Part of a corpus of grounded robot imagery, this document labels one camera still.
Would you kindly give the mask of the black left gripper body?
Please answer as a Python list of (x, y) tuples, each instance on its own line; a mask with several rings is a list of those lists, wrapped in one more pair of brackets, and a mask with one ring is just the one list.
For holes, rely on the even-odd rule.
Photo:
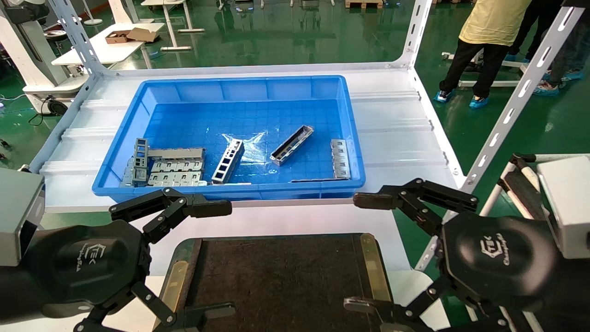
[(125, 221), (36, 231), (16, 267), (1, 268), (3, 320), (63, 319), (97, 307), (115, 313), (149, 274), (146, 236)]

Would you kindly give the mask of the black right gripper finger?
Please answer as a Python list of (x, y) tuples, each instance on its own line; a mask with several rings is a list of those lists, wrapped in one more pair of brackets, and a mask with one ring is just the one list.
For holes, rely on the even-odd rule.
[[(381, 321), (380, 328), (382, 332), (433, 332), (434, 330), (421, 319), (421, 314), (429, 309), (440, 298), (440, 295), (449, 289), (451, 289), (451, 282), (444, 277), (440, 277), (427, 290), (416, 296), (406, 307), (390, 301), (362, 297), (347, 297), (343, 301), (343, 306), (348, 311), (377, 316)], [(459, 326), (450, 326), (440, 331), (509, 332), (510, 327), (505, 319), (501, 319), (496, 315)]]
[(440, 236), (443, 219), (426, 204), (434, 204), (452, 212), (475, 212), (479, 199), (471, 194), (421, 178), (400, 186), (384, 185), (376, 193), (357, 192), (358, 208), (403, 212), (430, 236)]

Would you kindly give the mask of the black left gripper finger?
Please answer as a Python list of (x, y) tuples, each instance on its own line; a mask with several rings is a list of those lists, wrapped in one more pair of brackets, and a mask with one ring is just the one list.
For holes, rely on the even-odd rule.
[(156, 244), (186, 218), (229, 216), (232, 203), (228, 200), (207, 200), (202, 194), (183, 194), (173, 187), (165, 187), (110, 207), (113, 221), (130, 223), (142, 217), (156, 216), (143, 227), (149, 243)]
[[(133, 284), (131, 292), (160, 320), (160, 324), (156, 326), (156, 332), (201, 332), (209, 320), (228, 317), (236, 312), (233, 302), (187, 307), (173, 312), (141, 282)], [(94, 307), (88, 317), (75, 326), (74, 331), (118, 332), (119, 329), (102, 324), (108, 313), (108, 309)]]

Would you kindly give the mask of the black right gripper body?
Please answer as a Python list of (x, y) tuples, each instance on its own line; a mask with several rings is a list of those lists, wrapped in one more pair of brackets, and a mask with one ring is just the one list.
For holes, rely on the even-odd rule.
[(546, 332), (589, 330), (589, 259), (565, 258), (546, 221), (459, 214), (441, 240), (444, 271), (470, 304), (532, 313)]

